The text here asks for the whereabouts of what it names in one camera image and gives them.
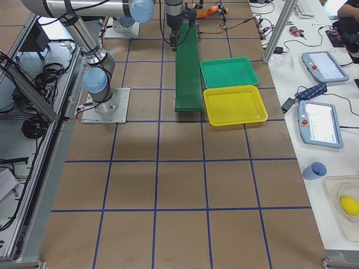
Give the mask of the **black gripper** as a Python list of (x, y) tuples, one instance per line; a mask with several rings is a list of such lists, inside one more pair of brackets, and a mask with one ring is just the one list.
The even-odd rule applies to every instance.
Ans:
[[(167, 25), (171, 28), (169, 41), (173, 52), (177, 51), (178, 29), (183, 25), (184, 11), (183, 0), (165, 0)], [(187, 10), (187, 17), (188, 26), (193, 27), (196, 20), (196, 11)]]

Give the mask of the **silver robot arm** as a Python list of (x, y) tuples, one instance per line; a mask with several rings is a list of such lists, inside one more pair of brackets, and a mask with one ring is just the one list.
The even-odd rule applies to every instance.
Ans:
[(113, 29), (117, 33), (122, 33), (131, 28), (135, 20), (132, 17), (112, 17), (113, 19)]
[(67, 29), (86, 57), (89, 70), (83, 84), (97, 113), (112, 113), (118, 108), (111, 88), (114, 57), (103, 49), (88, 31), (83, 17), (129, 18), (132, 23), (147, 23), (153, 16), (154, 1), (23, 1), (32, 13), (55, 18)]

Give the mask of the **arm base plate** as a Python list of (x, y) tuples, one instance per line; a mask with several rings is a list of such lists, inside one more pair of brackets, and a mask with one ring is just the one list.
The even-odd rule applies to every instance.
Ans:
[(130, 99), (130, 88), (113, 89), (112, 98), (106, 103), (94, 108), (90, 94), (87, 96), (88, 106), (82, 113), (81, 123), (83, 124), (125, 124), (127, 119), (128, 104)]
[(115, 17), (110, 17), (104, 33), (105, 39), (137, 39), (140, 32), (140, 23), (125, 27)]

